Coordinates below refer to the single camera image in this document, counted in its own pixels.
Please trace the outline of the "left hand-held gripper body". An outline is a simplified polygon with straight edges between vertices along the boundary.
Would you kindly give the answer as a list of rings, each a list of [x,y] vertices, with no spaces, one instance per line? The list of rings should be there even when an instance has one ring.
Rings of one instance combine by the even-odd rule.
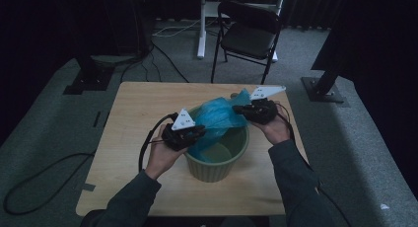
[[[170,148],[179,151],[195,142],[189,140],[190,129],[193,126],[196,126],[195,121],[186,109],[182,109],[174,115],[174,122],[166,125],[162,138]]]

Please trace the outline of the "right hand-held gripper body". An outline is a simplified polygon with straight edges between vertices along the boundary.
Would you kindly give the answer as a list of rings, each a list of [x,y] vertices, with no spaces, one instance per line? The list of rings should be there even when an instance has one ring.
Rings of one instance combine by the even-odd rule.
[[[285,92],[285,86],[258,86],[250,95],[247,119],[259,124],[267,124],[277,115],[277,108],[270,96]]]

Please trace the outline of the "blue plastic trash bag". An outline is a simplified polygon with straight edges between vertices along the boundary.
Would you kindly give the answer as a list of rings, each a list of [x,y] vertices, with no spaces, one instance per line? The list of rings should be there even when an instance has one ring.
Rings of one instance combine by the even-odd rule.
[[[247,120],[236,114],[233,106],[245,106],[250,103],[250,94],[242,89],[234,98],[223,97],[201,105],[194,120],[197,125],[205,126],[205,135],[188,149],[188,153],[201,161],[209,162],[203,152],[216,144],[230,128],[247,127]]]

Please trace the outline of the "green ribbed plastic trash bin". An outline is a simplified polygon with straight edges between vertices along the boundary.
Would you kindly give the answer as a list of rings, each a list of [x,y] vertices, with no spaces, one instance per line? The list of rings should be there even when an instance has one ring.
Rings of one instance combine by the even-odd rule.
[[[199,109],[200,107],[197,107],[189,112],[193,119]],[[230,128],[216,144],[203,152],[203,156],[208,158],[209,162],[198,160],[187,151],[185,157],[190,174],[195,179],[205,183],[215,183],[223,180],[244,154],[248,142],[249,131],[247,127]]]

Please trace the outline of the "person's right hand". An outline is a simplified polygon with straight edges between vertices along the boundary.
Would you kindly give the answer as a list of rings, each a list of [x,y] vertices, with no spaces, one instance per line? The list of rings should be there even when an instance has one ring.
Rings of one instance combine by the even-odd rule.
[[[273,120],[266,124],[259,124],[253,122],[252,125],[259,128],[265,135],[266,139],[272,144],[278,144],[291,138],[291,132],[288,128],[287,121],[288,117],[283,112],[280,104],[276,104],[278,114]]]

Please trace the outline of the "person's left hand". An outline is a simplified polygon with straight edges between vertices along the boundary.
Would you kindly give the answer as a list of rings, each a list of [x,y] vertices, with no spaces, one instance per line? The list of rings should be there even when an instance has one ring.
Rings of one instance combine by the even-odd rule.
[[[186,148],[175,151],[167,146],[162,139],[165,128],[166,126],[164,124],[161,125],[158,135],[152,139],[151,151],[145,168],[146,175],[153,180],[156,180],[160,175],[170,169],[175,161],[187,151]]]

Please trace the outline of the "metal stand with bolted base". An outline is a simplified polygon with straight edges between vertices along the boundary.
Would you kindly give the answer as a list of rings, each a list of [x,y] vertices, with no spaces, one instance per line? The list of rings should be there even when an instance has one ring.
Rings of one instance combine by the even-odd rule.
[[[338,74],[325,71],[321,77],[302,77],[301,81],[312,102],[343,104],[344,98],[335,86]]]

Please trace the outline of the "black folding chair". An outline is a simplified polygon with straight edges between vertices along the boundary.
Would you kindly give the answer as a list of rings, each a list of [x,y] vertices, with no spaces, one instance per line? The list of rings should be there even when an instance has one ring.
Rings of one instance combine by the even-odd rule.
[[[219,32],[212,63],[211,82],[214,82],[219,49],[224,59],[229,56],[264,67],[261,83],[270,71],[282,19],[274,11],[262,7],[223,1],[217,7]]]

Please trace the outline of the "black stand with square base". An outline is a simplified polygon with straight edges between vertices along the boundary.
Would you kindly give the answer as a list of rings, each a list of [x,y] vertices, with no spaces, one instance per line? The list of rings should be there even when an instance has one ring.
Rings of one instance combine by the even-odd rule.
[[[115,67],[97,63],[90,55],[76,58],[80,70],[64,95],[81,95],[85,91],[105,91],[108,87]]]

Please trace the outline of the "black curtain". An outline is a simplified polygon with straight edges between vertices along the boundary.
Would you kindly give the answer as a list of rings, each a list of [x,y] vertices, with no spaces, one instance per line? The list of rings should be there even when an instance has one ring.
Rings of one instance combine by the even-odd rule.
[[[418,198],[418,0],[346,0],[313,69],[354,83]]]
[[[150,51],[150,0],[0,0],[0,146],[53,74],[78,56]]]

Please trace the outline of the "white desk frame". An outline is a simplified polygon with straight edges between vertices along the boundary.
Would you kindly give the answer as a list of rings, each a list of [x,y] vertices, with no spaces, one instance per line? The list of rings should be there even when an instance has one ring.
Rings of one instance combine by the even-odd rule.
[[[252,6],[257,6],[261,8],[265,8],[268,10],[272,10],[277,15],[279,15],[282,11],[284,0],[275,0],[274,4],[265,4],[265,3],[252,3]],[[205,48],[206,48],[206,18],[217,18],[217,7],[220,4],[219,0],[207,1],[207,0],[200,0],[200,27],[199,27],[199,40],[197,46],[197,58],[203,59],[205,56]]]

